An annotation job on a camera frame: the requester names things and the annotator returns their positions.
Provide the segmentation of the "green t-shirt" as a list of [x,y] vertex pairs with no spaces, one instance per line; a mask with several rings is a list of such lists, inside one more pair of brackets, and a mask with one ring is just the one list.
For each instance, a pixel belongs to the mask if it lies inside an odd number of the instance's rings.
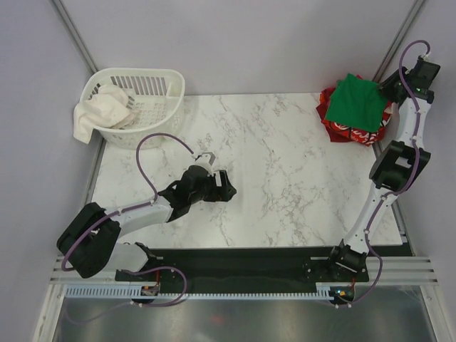
[[376,133],[380,129],[387,103],[377,83],[348,73],[337,82],[330,96],[325,119],[348,128]]

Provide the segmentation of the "white cream t-shirt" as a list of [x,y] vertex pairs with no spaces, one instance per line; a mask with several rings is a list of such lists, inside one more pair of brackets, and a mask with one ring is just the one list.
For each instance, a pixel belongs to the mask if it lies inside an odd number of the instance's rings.
[[131,124],[138,112],[128,107],[128,94],[116,85],[102,85],[90,100],[73,110],[73,137],[88,144],[96,127],[121,129]]

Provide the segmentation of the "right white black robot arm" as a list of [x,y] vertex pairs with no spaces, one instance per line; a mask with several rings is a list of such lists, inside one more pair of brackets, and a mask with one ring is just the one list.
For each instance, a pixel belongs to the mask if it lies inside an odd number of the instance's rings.
[[401,66],[381,83],[381,93],[398,105],[398,131],[370,170],[372,185],[359,217],[324,263],[332,280],[368,278],[366,258],[371,252],[371,237],[385,212],[429,163],[431,154],[424,148],[423,133],[435,98],[430,86],[439,71],[438,64],[420,56],[411,70]]

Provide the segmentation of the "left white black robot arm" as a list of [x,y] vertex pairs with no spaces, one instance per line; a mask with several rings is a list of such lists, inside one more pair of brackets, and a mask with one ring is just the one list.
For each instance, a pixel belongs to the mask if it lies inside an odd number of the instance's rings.
[[237,193],[225,170],[209,173],[192,165],[157,197],[108,213],[95,202],[85,205],[58,238],[63,255],[61,269],[91,278],[114,269],[136,275],[141,280],[154,277],[156,263],[143,243],[122,244],[126,234],[155,224],[175,221],[198,202],[228,202]]

